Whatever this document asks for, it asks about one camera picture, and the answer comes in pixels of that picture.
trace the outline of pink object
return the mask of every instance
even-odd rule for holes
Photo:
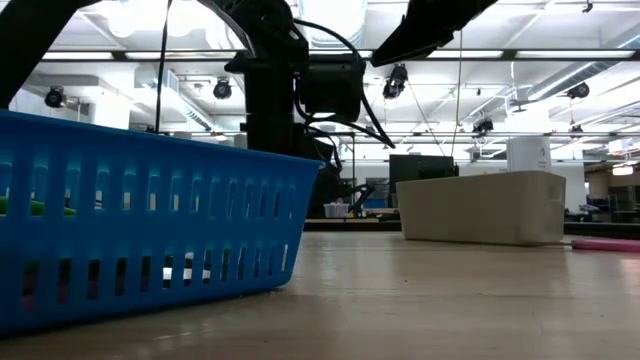
[[[640,253],[638,240],[574,240],[571,242],[574,250],[599,250]]]

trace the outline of wire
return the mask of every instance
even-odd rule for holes
[[[331,144],[333,144],[333,155],[335,156],[335,160],[336,160],[336,167],[338,168],[338,170],[342,170],[342,162],[340,161],[340,155],[338,154],[338,146],[336,145],[336,142],[333,141],[333,139],[331,138],[331,135],[329,135],[328,132],[320,130],[316,127],[313,126],[305,126],[305,132],[307,133],[307,136],[309,136],[309,130],[313,130],[315,132],[317,132],[318,134],[324,135],[324,137],[326,137],[327,139],[329,139],[329,141],[331,141]],[[324,156],[322,155],[322,153],[320,152],[320,149],[318,149],[318,144],[315,143],[315,139],[314,140],[314,147],[316,148],[316,152],[318,153],[318,156],[323,159]]]
[[[338,39],[341,43],[344,44],[344,46],[346,46],[349,50],[351,50],[351,52],[353,53],[353,55],[356,57],[356,59],[359,62],[364,62],[364,60],[362,59],[362,56],[360,56],[360,53],[358,52],[358,49],[355,48],[355,46],[353,46],[353,44],[351,44],[351,42],[349,42],[349,40],[345,39],[342,35],[338,34],[337,32],[324,27],[322,25],[318,25],[312,22],[308,22],[308,21],[304,21],[304,20],[300,20],[300,19],[294,19],[293,22],[295,24],[301,25],[301,26],[306,26],[306,27],[310,27],[312,29],[316,29],[322,32],[325,32],[333,37],[335,37],[336,39]],[[373,109],[371,108],[371,104],[369,104],[369,100],[367,100],[367,96],[364,92],[364,89],[361,89],[360,92],[360,101],[362,102],[362,105],[364,106],[365,110],[367,111],[367,114],[369,115],[369,117],[371,118],[371,122],[373,123],[373,126],[376,128],[376,130],[378,130],[378,133],[380,134],[380,136],[373,134],[367,130],[365,130],[364,128],[352,124],[352,123],[347,123],[347,122],[342,122],[342,121],[337,121],[337,120],[324,120],[324,121],[332,121],[332,122],[337,122],[339,124],[345,125],[345,126],[349,126],[353,129],[363,129],[367,135],[377,139],[378,141],[389,145],[389,147],[391,147],[392,149],[395,149],[396,146],[393,144],[393,142],[391,141],[391,139],[389,139],[389,136],[387,136],[387,133],[384,131],[384,129],[382,128],[382,125],[380,125],[380,121],[378,121],[378,118],[376,117],[376,115],[373,113]]]
[[[158,85],[156,97],[156,134],[160,133],[160,111],[162,110],[162,81],[164,80],[164,61],[167,55],[167,38],[169,37],[169,10],[173,0],[167,1],[167,16],[162,28],[162,45],[160,47],[160,66],[158,66]]]
[[[458,135],[458,122],[460,121],[460,88],[462,87],[462,39],[464,30],[460,30],[460,59],[458,60],[458,99],[456,103],[456,127],[453,130],[453,142],[451,143],[451,157],[456,149],[456,136]]]
[[[416,105],[418,106],[418,110],[420,110],[420,114],[422,115],[422,120],[424,120],[425,124],[427,124],[427,129],[429,129],[429,133],[431,134],[431,136],[433,136],[433,139],[436,141],[436,144],[438,145],[438,149],[440,149],[442,156],[447,156],[447,154],[444,153],[444,150],[442,150],[442,146],[440,146],[440,141],[436,137],[436,134],[434,134],[433,129],[431,129],[429,120],[427,119],[427,116],[424,114],[424,110],[422,110],[422,106],[420,106],[420,102],[418,101],[416,92],[413,91],[413,86],[411,86],[411,83],[407,83],[407,85],[409,85],[409,90],[411,90],[411,94],[413,95],[413,100],[415,100]]]
[[[293,91],[293,99],[294,99],[293,104],[294,104],[294,106],[296,108],[296,112],[298,113],[298,115],[300,115],[305,120],[305,126],[306,127],[308,127],[309,125],[311,125],[313,123],[328,121],[328,122],[344,125],[346,127],[350,127],[352,129],[358,130],[358,131],[364,133],[365,135],[371,136],[372,138],[380,141],[381,143],[389,145],[391,148],[395,149],[395,146],[393,145],[391,140],[389,140],[388,137],[385,139],[382,136],[380,136],[380,135],[378,135],[378,134],[376,134],[376,133],[374,133],[372,131],[369,131],[369,130],[367,130],[367,129],[359,126],[359,125],[356,125],[356,124],[348,122],[348,121],[342,121],[342,120],[338,119],[338,117],[335,116],[335,115],[331,115],[331,116],[324,117],[324,118],[315,118],[315,117],[305,113],[304,110],[302,109],[302,106],[300,105],[299,79],[296,79],[295,84],[296,84],[296,86],[295,86],[295,89]]]

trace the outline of beige storage bin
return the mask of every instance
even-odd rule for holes
[[[535,245],[559,242],[566,179],[543,171],[397,184],[410,240]]]

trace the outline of desk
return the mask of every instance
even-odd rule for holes
[[[0,359],[637,359],[639,264],[305,234],[282,290],[4,340]]]

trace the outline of basket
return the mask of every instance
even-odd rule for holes
[[[317,172],[0,112],[0,333],[286,284]]]

